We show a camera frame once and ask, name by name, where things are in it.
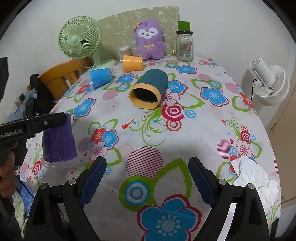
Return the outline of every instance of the yellow rim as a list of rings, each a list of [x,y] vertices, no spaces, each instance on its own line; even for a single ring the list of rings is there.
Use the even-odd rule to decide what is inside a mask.
[[[134,93],[135,89],[146,89],[146,90],[151,91],[153,94],[155,94],[155,96],[157,98],[157,102],[145,102],[145,101],[139,100]],[[131,98],[132,103],[135,106],[140,107],[142,109],[151,110],[159,105],[160,100],[161,100],[161,94],[156,87],[149,85],[149,84],[139,83],[139,84],[135,84],[131,88],[130,98]]]

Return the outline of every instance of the floral tablecloth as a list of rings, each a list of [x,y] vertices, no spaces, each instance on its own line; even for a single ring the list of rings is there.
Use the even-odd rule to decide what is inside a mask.
[[[160,106],[143,110],[132,104],[128,94],[152,68],[165,71],[168,84]],[[21,168],[22,180],[36,192],[41,183],[64,184],[96,157],[105,157],[105,175],[84,208],[101,239],[193,240],[210,207],[189,174],[192,156],[198,156],[217,178],[233,183],[237,176],[231,161],[246,155],[279,183],[260,119],[215,60],[196,56],[186,63],[167,56],[145,61],[143,71],[123,74],[120,65],[110,71],[114,81],[93,92],[86,72],[53,109],[71,114],[80,163],[63,170],[42,166],[42,134],[38,134]],[[268,223],[279,215],[280,198],[266,213]]]

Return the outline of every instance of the blue gripper pad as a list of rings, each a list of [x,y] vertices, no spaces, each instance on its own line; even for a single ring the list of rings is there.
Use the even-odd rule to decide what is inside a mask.
[[[203,201],[213,208],[216,204],[214,198],[214,189],[201,168],[198,166],[194,157],[189,160],[188,169],[200,195],[202,196]]]
[[[99,163],[96,163],[97,160],[92,164],[96,165],[95,168],[93,168],[92,172],[90,173],[89,177],[87,178],[86,182],[84,183],[82,189],[81,189],[81,198],[80,198],[80,205],[81,207],[84,207],[85,204],[88,204],[91,202],[94,193],[96,192],[101,179],[106,171],[107,163],[105,158],[101,158]]]

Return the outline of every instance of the crumpled paper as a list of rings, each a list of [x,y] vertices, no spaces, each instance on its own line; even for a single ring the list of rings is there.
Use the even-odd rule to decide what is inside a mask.
[[[239,157],[231,164],[238,175],[233,185],[245,187],[248,183],[253,183],[257,189],[265,212],[274,204],[278,196],[278,183],[269,179],[266,171],[247,156]]]

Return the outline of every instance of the green desk fan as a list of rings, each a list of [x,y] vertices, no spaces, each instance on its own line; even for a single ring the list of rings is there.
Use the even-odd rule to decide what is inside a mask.
[[[101,29],[97,21],[85,16],[68,20],[59,32],[59,48],[69,58],[81,59],[92,56],[94,66],[92,69],[111,68],[116,60],[100,60],[99,44]]]

